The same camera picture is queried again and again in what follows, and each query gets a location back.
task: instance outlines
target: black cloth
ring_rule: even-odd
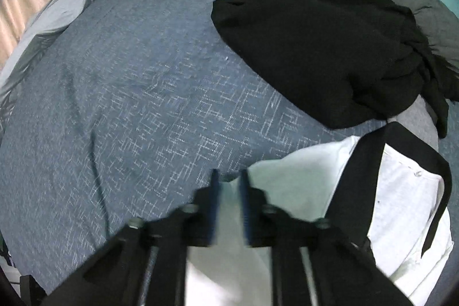
[[[293,104],[330,128],[386,119],[422,93],[446,136],[448,104],[427,38],[391,0],[216,0],[222,39]],[[441,67],[449,98],[453,71]]]

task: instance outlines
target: bolt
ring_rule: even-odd
[[[265,214],[276,214],[276,208],[272,205],[263,205],[263,213]]]
[[[326,230],[331,227],[330,221],[327,218],[319,218],[315,221],[315,225],[320,230]]]
[[[182,211],[186,214],[195,214],[199,210],[196,204],[187,204],[182,208]]]
[[[129,227],[135,228],[135,229],[142,228],[142,226],[144,225],[144,220],[139,217],[131,218],[129,219],[128,225]]]

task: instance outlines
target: pillow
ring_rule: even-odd
[[[393,0],[411,9],[434,54],[459,72],[459,19],[440,0]]]

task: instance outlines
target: white cloth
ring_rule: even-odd
[[[249,168],[254,187],[294,217],[323,217],[358,137],[300,149]],[[222,184],[216,245],[190,248],[186,305],[271,304],[269,252],[244,246],[237,180]],[[453,248],[449,214],[421,258],[430,222],[442,197],[439,175],[386,145],[368,237],[376,264],[416,306],[426,302]]]

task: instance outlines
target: bedsheet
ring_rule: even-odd
[[[231,174],[383,124],[326,129],[221,41],[211,10],[96,0],[24,82],[0,147],[0,227],[46,291],[126,219],[186,202],[213,167]]]

